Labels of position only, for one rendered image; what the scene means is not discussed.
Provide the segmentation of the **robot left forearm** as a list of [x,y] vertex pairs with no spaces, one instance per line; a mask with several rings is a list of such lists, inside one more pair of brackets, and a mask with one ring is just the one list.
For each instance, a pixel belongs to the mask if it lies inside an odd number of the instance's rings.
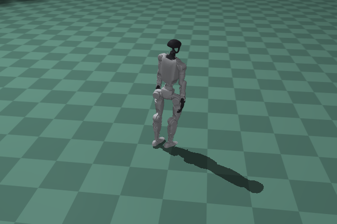
[[161,88],[161,83],[162,83],[162,76],[161,76],[161,74],[158,74],[158,71],[157,71],[157,81],[156,81],[156,87],[157,87],[157,85],[159,85],[160,86],[160,88]]

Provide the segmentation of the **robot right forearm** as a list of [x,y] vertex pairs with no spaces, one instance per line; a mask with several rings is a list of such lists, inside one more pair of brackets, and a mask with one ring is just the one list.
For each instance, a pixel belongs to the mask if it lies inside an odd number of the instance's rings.
[[186,97],[185,97],[186,81],[184,81],[182,83],[182,86],[180,86],[179,88],[180,88],[180,100],[181,100],[181,98],[184,98],[184,101],[185,101],[185,99],[186,99]]

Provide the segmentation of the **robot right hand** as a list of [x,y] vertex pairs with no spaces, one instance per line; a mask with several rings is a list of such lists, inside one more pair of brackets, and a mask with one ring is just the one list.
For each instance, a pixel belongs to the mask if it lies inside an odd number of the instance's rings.
[[177,111],[177,113],[180,113],[181,111],[182,111],[182,108],[184,107],[184,103],[185,103],[185,101],[184,101],[184,98],[181,98],[181,109],[179,109],[179,111]]

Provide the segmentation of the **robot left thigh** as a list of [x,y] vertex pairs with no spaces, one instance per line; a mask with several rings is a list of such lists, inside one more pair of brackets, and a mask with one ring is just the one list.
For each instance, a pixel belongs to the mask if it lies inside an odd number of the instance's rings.
[[161,89],[156,89],[153,93],[153,97],[155,98],[156,108],[154,121],[159,123],[162,120],[162,113],[164,108],[164,98],[161,97]]

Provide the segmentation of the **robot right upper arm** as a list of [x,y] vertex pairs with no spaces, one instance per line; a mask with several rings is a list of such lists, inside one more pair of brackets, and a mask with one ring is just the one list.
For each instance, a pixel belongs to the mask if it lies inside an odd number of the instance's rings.
[[177,62],[177,69],[179,70],[179,85],[182,86],[182,83],[185,81],[186,64],[181,61]]

